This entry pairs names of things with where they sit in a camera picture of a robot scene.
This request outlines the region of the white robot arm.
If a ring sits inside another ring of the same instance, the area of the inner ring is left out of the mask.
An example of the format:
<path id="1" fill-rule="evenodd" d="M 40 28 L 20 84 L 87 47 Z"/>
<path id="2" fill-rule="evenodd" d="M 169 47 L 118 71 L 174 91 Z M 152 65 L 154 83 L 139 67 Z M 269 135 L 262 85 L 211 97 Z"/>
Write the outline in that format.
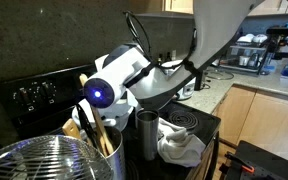
<path id="1" fill-rule="evenodd" d="M 243 20 L 265 0 L 193 0 L 195 29 L 182 60 L 174 53 L 154 61 L 140 42 L 124 44 L 105 57 L 104 67 L 84 85 L 85 99 L 108 108 L 130 91 L 141 107 L 159 109 L 233 39 Z"/>

